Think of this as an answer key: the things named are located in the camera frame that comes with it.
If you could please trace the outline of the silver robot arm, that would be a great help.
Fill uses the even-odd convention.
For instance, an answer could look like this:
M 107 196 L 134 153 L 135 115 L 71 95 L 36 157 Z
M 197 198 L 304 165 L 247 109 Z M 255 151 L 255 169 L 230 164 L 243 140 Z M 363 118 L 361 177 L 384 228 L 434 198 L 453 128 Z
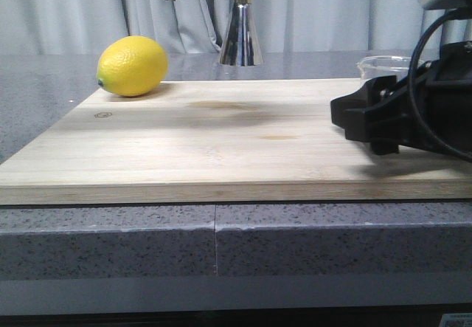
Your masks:
M 418 0 L 425 10 L 444 10 L 420 36 L 404 78 L 367 80 L 330 103 L 331 121 L 348 140 L 377 155 L 401 146 L 471 160 L 471 42 L 440 47 L 438 59 L 420 62 L 425 45 L 447 21 L 471 18 L 471 0 Z

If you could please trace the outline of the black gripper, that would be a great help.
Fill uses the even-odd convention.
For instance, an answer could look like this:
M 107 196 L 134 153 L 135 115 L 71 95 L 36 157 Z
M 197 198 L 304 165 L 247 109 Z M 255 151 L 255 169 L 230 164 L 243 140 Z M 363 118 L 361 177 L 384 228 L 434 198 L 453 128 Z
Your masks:
M 348 140 L 370 142 L 374 154 L 401 145 L 453 156 L 471 155 L 471 42 L 446 44 L 408 78 L 372 78 L 330 102 L 331 122 Z

